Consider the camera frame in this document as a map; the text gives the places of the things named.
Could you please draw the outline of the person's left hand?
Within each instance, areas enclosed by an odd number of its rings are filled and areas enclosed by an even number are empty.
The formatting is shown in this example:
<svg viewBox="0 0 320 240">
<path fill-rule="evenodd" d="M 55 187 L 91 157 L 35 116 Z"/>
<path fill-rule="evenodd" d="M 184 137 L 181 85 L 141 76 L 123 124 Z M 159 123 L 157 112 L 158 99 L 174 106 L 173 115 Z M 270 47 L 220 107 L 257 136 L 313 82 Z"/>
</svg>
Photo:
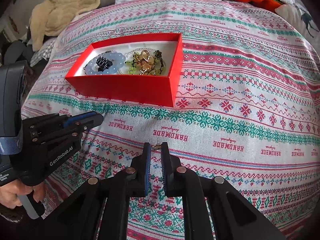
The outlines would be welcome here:
<svg viewBox="0 0 320 240">
<path fill-rule="evenodd" d="M 43 201 L 46 196 L 44 182 L 36 186 L 27 186 L 17 179 L 0 187 L 0 201 L 3 206 L 14 209 L 16 206 L 22 206 L 18 195 L 28 195 L 32 192 L 37 203 Z"/>
</svg>

